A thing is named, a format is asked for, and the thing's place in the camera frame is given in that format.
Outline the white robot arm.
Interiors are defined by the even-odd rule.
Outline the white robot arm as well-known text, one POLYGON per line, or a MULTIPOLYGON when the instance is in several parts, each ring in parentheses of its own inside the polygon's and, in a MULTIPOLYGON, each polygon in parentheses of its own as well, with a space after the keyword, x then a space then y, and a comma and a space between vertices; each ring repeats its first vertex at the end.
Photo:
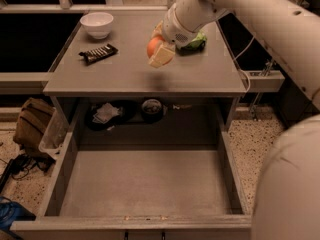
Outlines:
MULTIPOLYGON (((178 47, 229 10, 287 75, 320 106, 320 17, 288 0, 178 0, 152 33, 149 63, 161 67, 178 47)), ((252 240, 320 240, 320 116, 292 126, 266 156, 256 190, 252 240)))

